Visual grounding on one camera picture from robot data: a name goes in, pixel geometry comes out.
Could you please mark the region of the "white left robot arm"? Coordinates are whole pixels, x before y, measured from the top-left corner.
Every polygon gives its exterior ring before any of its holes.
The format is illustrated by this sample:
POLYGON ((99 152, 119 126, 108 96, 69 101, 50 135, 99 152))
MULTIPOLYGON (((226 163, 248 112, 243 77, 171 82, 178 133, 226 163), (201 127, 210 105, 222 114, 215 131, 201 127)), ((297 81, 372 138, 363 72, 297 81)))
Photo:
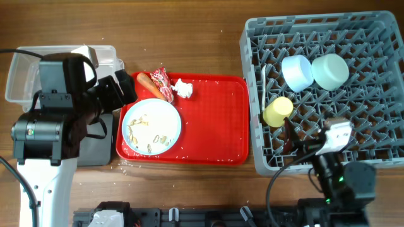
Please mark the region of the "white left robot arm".
POLYGON ((20 226, 65 226, 69 196, 84 138, 111 135, 101 119, 137 98, 123 69, 113 76, 86 79, 91 60, 77 53, 39 56, 41 88, 32 106, 11 129, 13 174, 20 182, 20 226))

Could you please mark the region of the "white plastic spoon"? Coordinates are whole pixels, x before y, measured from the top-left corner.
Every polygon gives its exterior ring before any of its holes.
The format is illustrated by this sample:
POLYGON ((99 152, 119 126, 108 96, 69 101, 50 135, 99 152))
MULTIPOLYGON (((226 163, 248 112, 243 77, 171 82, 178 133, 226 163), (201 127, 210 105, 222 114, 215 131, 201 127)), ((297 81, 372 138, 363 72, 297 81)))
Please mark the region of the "white plastic spoon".
POLYGON ((264 112, 266 108, 266 65, 261 68, 262 80, 262 96, 261 96, 261 111, 264 112))

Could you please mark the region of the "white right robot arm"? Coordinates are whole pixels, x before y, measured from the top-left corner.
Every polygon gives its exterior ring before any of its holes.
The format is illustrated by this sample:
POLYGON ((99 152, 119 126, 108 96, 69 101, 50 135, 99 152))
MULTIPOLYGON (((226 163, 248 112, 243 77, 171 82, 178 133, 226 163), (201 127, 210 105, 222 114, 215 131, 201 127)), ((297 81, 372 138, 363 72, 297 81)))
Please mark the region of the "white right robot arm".
MULTIPOLYGON (((171 73, 169 78, 191 83, 195 94, 190 100, 176 98, 168 103, 141 88, 138 100, 121 110, 117 154, 128 161, 243 164, 249 153, 246 82, 237 76, 218 75, 171 73), (157 116, 157 148, 129 140, 130 135, 144 133, 132 124, 142 113, 157 116)), ((330 153, 315 155, 315 149, 324 143, 324 136, 293 142, 313 164, 324 198, 301 199, 295 207, 268 210, 264 214, 268 226, 367 226, 365 206, 375 198, 375 169, 361 162, 343 165, 330 153)))

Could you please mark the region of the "yellow plastic cup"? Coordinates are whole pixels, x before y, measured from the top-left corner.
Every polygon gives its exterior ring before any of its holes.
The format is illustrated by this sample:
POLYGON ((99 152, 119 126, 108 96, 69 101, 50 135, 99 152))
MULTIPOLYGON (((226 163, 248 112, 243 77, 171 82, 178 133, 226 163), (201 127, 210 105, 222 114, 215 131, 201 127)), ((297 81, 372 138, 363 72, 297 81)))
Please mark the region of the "yellow plastic cup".
POLYGON ((292 101, 284 96, 274 99, 263 111, 263 120, 270 127, 281 127, 284 125, 284 118, 289 118, 294 105, 292 101))

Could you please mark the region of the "light blue bowl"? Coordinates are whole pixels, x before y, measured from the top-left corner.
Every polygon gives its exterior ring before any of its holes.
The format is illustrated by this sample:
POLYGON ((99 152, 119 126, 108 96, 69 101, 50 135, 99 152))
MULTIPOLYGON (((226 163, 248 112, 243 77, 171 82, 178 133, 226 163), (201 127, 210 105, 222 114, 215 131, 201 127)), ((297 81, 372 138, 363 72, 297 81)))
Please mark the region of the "light blue bowl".
POLYGON ((303 55, 284 58, 281 67, 286 84, 296 93, 310 87, 314 82, 311 63, 303 55))

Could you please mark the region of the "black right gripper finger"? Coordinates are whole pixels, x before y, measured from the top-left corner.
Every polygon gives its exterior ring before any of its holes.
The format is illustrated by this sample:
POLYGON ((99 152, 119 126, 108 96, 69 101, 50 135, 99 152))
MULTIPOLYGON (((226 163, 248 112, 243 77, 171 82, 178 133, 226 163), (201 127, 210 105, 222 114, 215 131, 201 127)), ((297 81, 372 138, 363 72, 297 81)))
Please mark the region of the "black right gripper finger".
POLYGON ((287 141, 292 141, 292 142, 296 142, 296 141, 300 141, 298 134, 295 131, 295 127, 293 125, 293 123, 291 123, 291 121, 289 120, 288 117, 284 118, 284 127, 285 127, 285 138, 287 139, 287 141))
POLYGON ((293 151, 295 151, 294 141, 292 139, 288 139, 283 146, 282 154, 290 154, 293 151))

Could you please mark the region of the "green bowl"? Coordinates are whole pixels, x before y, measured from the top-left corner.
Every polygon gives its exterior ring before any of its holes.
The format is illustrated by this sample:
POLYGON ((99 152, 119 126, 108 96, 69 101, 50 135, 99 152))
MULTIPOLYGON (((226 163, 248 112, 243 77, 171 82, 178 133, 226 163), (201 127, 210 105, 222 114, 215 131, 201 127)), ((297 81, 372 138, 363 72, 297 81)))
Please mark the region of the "green bowl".
POLYGON ((341 87, 349 77, 345 60, 337 54, 326 54, 312 62, 312 76, 324 90, 334 91, 341 87))

